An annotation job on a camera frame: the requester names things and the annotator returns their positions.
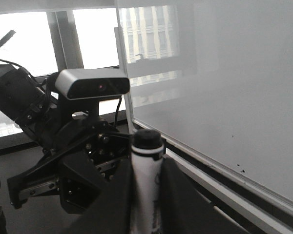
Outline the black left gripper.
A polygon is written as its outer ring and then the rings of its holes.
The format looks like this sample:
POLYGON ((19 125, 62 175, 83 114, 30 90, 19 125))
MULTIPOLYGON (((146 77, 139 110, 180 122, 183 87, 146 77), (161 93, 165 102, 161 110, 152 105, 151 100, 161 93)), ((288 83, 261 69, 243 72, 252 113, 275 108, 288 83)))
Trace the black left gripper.
POLYGON ((129 157, 130 135, 99 116, 101 98, 60 97, 26 132, 42 147, 32 168, 8 179, 11 204, 20 209, 31 197, 58 195, 69 214, 82 214, 129 157))

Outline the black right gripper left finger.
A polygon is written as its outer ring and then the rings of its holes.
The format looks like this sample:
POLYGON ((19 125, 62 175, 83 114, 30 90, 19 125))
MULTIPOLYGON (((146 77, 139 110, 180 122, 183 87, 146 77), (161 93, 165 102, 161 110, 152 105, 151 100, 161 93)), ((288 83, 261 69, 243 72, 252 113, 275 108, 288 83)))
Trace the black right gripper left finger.
POLYGON ((132 166, 124 159, 113 179, 90 207, 62 234, 128 234, 132 201, 132 166))

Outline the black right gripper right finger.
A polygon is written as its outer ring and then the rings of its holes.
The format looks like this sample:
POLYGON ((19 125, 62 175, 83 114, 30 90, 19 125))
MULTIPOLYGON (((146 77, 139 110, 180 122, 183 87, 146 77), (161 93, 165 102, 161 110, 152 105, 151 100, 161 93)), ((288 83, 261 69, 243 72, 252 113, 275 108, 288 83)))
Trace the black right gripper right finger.
POLYGON ((171 158, 161 168, 161 219, 165 234, 245 234, 202 198, 171 158))

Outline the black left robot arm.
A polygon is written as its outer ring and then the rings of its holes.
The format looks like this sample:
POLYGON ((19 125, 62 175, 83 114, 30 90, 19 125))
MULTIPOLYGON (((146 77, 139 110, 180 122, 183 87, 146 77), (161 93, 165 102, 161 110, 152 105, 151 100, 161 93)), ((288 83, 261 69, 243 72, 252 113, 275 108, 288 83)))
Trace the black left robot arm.
MULTIPOLYGON (((0 40, 0 48, 13 34, 0 40)), ((14 208, 44 195, 58 195, 70 214, 89 207, 128 157, 130 138, 100 117, 99 104, 129 90, 129 79, 117 68, 64 69, 40 83, 0 59, 0 111, 43 151, 35 166, 8 178, 14 208)))

